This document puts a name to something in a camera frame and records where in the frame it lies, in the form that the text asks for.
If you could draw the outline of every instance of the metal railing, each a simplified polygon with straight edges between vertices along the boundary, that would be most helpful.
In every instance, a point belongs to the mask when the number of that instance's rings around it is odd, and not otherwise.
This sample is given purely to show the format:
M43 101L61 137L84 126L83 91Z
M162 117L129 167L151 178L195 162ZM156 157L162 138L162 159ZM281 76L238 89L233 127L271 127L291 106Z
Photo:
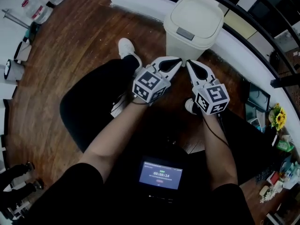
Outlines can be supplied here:
M231 33L234 37L236 37L243 45L245 45L264 65L265 67L273 74L275 77L274 80L270 82L270 84L274 88L282 87L287 96L289 97L293 107L295 108L295 111L298 114L298 117L300 119L299 110L295 106L293 100L291 99L290 94L288 93L285 86L291 86L291 85L298 85L300 87L300 78L297 74L297 71L295 70L294 66L289 62L285 52L282 50L282 48L277 44L275 39L270 35L270 33L259 24L258 21L255 20L254 17L252 17L246 10L238 6L235 1L230 0L216 0L220 4L226 6L228 10L233 11L235 14L240 16L242 19L244 19L247 23L249 23L253 28L255 28L268 42L269 44L274 48L275 52L279 55L283 63L288 67L289 72L291 72L291 75L285 78L280 78L277 71L274 69L274 67L266 60L266 58L255 48L253 47L242 35L240 35L237 31L235 31L233 28L228 26L224 23L223 28ZM264 4L271 12L276 14L278 18L283 21L283 23L286 26L286 29L290 32L291 36L297 43L297 45L300 47L300 38L291 26L291 24L288 22L288 20L285 18L285 16L275 7L273 6L268 0L258 0L262 4ZM300 0L291 1L287 0L290 4L293 4L293 6L300 5Z

